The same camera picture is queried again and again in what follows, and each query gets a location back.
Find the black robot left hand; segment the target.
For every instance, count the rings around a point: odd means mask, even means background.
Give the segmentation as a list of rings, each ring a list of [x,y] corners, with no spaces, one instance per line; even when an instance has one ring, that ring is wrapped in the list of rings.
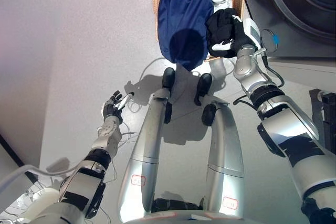
[[[123,96],[119,90],[115,91],[102,107],[102,116],[104,121],[110,116],[115,116],[119,119],[119,124],[122,124],[122,110],[133,97],[134,92],[129,92]]]

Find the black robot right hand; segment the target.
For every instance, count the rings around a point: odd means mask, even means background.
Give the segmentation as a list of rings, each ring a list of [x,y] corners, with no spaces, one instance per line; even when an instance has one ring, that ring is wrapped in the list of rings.
[[[236,15],[222,18],[207,28],[208,50],[212,57],[235,57],[244,46],[261,48],[261,35],[251,18],[241,19]]]

